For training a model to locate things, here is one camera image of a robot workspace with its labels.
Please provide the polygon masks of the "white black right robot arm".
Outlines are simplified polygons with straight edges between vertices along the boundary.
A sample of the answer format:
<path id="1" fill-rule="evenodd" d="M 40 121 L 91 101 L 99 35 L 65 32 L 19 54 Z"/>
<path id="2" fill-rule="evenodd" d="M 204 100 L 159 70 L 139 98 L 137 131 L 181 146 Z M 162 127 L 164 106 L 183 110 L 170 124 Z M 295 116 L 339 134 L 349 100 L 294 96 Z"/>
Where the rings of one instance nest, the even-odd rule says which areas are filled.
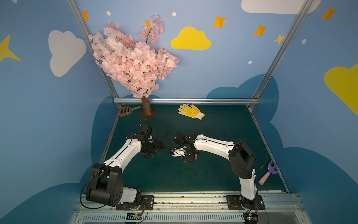
<path id="1" fill-rule="evenodd" d="M 256 156 L 246 143 L 221 141 L 197 133 L 192 135 L 177 133 L 173 140 L 180 146 L 172 150 L 173 157 L 182 157 L 185 162 L 196 161 L 199 151 L 227 159 L 233 173 L 239 177 L 241 196 L 249 201 L 256 199 L 258 195 L 255 183 Z"/>

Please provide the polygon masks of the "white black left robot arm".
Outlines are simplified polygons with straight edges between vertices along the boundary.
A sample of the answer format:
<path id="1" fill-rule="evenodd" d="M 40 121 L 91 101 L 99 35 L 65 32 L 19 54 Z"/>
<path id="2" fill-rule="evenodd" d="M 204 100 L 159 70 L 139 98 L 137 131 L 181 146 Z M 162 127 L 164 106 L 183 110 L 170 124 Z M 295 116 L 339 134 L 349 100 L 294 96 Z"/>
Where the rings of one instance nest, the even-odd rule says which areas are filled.
<path id="1" fill-rule="evenodd" d="M 162 141 L 152 137 L 152 129 L 141 125 L 139 132 L 130 135 L 110 159 L 92 166 L 85 184 L 87 201 L 127 210 L 144 208 L 140 190 L 124 186 L 123 172 L 135 155 L 150 159 L 164 148 Z"/>

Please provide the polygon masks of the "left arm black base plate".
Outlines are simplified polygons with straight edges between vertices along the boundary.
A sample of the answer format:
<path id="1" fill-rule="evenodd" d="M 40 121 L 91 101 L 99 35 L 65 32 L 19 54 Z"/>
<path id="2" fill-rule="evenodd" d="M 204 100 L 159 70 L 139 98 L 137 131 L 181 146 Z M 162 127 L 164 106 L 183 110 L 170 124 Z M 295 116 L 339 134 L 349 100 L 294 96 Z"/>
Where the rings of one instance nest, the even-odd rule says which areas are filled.
<path id="1" fill-rule="evenodd" d="M 117 211 L 152 211 L 154 207 L 154 195 L 144 195 L 137 197 L 133 203 L 119 203 L 116 206 Z"/>

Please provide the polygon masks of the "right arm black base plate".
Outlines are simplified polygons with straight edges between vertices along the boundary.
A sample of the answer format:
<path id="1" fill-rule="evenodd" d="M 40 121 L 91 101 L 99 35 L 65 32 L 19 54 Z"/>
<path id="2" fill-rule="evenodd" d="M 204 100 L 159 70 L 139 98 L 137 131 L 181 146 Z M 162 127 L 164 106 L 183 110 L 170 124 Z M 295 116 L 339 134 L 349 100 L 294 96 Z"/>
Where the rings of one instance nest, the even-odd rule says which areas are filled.
<path id="1" fill-rule="evenodd" d="M 242 195 L 225 196 L 229 210 L 266 210 L 262 196 L 256 195 L 253 200 Z"/>

